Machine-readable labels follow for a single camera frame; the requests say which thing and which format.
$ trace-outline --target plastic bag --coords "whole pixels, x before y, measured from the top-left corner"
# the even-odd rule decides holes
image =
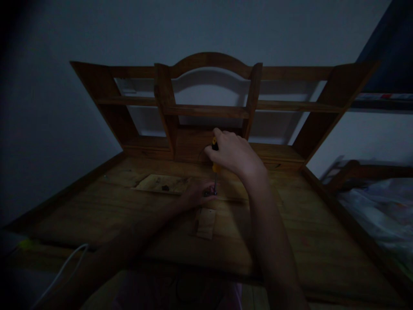
[[[413,178],[376,182],[337,198],[381,247],[413,272]]]

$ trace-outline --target hand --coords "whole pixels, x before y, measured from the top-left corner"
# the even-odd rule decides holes
[[[267,169],[244,138],[218,128],[213,130],[218,142],[218,151],[212,146],[205,148],[210,160],[234,172],[244,183],[267,177]]]
[[[218,199],[214,193],[214,181],[202,180],[191,183],[185,192],[179,197],[177,203],[182,211],[190,210],[196,206]],[[210,196],[204,197],[204,192],[208,191]]]

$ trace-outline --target white cable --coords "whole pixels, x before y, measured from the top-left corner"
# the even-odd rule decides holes
[[[79,265],[83,259],[83,257],[85,256],[87,250],[89,249],[89,244],[85,243],[82,244],[80,247],[78,247],[76,250],[73,251],[72,254],[70,254],[70,256],[67,258],[67,260],[65,261],[65,263],[63,264],[63,266],[60,268],[58,274],[56,275],[56,277],[54,278],[54,280],[52,281],[52,283],[49,285],[49,287],[44,291],[44,293],[40,296],[40,298],[33,304],[33,306],[31,306],[30,310],[34,309],[39,302],[47,295],[47,293],[54,287],[57,279],[61,276],[63,270],[65,269],[66,265],[68,264],[68,262],[72,259],[72,257],[82,248],[85,248],[85,250],[82,253],[82,256],[80,257],[79,261],[77,262],[76,268],[73,270],[72,274],[70,275],[69,279],[66,281],[65,284],[63,284],[60,288],[62,288],[63,286],[65,286],[73,277],[74,273],[76,272],[76,270],[79,268]]]

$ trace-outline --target forearm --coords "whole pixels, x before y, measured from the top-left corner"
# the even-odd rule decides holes
[[[267,176],[246,183],[257,257],[268,289],[270,305],[278,309],[307,309],[295,260]]]
[[[166,205],[161,211],[123,229],[118,236],[85,260],[70,282],[45,303],[40,303],[40,308],[81,307],[95,290],[127,267],[147,240],[178,213],[176,204],[177,201]]]

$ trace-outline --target screwdriver shaft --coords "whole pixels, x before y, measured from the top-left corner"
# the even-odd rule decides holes
[[[214,195],[216,196],[216,175],[217,173],[215,173],[215,185],[214,185]]]

